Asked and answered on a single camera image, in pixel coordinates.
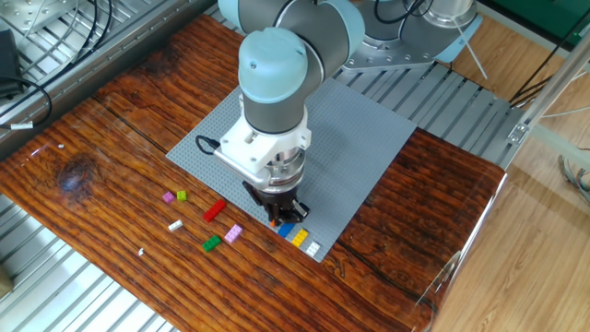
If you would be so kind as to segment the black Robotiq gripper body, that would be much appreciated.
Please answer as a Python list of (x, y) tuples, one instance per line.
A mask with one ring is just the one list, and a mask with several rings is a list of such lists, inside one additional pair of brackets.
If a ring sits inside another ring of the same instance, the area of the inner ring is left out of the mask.
[(258, 206), (264, 207), (265, 209), (277, 207), (279, 210), (284, 211), (295, 209), (293, 202), (297, 200), (297, 186), (281, 193), (264, 192), (254, 188), (245, 181), (242, 182), (242, 186)]

